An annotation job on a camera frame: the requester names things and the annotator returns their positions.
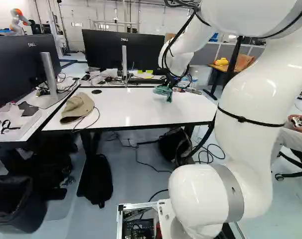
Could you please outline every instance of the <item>gray band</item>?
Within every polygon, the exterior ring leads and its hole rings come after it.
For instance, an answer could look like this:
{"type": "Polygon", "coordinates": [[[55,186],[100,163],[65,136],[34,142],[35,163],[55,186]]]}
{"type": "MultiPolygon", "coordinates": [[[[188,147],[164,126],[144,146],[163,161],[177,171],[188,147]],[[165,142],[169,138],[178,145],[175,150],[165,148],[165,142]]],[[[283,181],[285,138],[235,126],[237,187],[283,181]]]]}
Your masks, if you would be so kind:
{"type": "Polygon", "coordinates": [[[302,0],[297,0],[290,13],[275,28],[263,34],[262,36],[258,36],[258,37],[263,38],[263,37],[271,36],[270,39],[277,39],[293,33],[294,31],[298,30],[302,26],[302,16],[292,26],[290,26],[289,28],[287,28],[286,30],[284,30],[279,34],[276,34],[277,32],[287,27],[289,24],[291,24],[301,12],[302,12],[302,0]]]}
{"type": "Polygon", "coordinates": [[[227,194],[229,214],[226,223],[238,222],[244,214],[244,198],[241,187],[233,173],[224,165],[211,165],[220,176],[227,194]]]}

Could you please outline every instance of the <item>beige bucket hat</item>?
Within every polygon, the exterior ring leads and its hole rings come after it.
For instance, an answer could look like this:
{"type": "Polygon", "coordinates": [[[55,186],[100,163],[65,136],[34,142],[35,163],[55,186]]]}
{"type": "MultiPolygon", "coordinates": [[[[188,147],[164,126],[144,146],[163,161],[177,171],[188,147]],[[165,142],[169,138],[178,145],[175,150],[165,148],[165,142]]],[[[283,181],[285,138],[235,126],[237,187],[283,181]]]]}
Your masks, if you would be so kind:
{"type": "Polygon", "coordinates": [[[61,113],[60,123],[67,124],[82,119],[90,114],[95,106],[93,100],[80,92],[67,100],[66,107],[61,113]]]}

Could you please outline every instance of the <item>person's leg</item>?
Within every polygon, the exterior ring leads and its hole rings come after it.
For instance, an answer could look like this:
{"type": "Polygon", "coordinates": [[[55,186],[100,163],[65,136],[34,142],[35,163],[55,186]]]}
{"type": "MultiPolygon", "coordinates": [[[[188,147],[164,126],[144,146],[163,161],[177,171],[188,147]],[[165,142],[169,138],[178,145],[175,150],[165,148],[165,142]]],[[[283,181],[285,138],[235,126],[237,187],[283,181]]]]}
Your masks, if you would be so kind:
{"type": "Polygon", "coordinates": [[[281,128],[279,136],[274,144],[271,164],[275,162],[282,146],[302,152],[302,133],[294,130],[292,123],[286,122],[281,128]]]}
{"type": "Polygon", "coordinates": [[[295,131],[289,122],[281,129],[279,141],[286,148],[302,152],[302,133],[295,131]]]}

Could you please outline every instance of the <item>computer monitor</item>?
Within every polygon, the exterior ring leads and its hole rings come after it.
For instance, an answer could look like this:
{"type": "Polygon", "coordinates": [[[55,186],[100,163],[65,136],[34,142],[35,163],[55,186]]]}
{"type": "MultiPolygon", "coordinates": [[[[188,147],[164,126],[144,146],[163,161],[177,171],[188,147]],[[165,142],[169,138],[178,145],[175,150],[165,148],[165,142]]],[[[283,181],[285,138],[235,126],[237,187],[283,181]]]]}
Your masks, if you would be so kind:
{"type": "Polygon", "coordinates": [[[52,35],[0,37],[0,107],[46,80],[40,52],[49,52],[55,76],[61,66],[52,35]]]}
{"type": "Polygon", "coordinates": [[[127,46],[127,68],[157,70],[164,36],[126,32],[82,30],[88,66],[122,68],[122,46],[127,46]]]}

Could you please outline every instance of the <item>trash bin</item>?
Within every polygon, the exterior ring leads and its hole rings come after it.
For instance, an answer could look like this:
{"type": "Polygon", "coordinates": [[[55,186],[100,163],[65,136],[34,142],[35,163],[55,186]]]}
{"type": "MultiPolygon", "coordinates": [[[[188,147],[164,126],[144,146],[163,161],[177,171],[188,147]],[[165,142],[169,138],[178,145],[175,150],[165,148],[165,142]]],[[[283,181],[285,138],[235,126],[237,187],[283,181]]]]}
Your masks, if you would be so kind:
{"type": "Polygon", "coordinates": [[[45,202],[27,176],[0,176],[0,232],[32,233],[47,212],[45,202]]]}

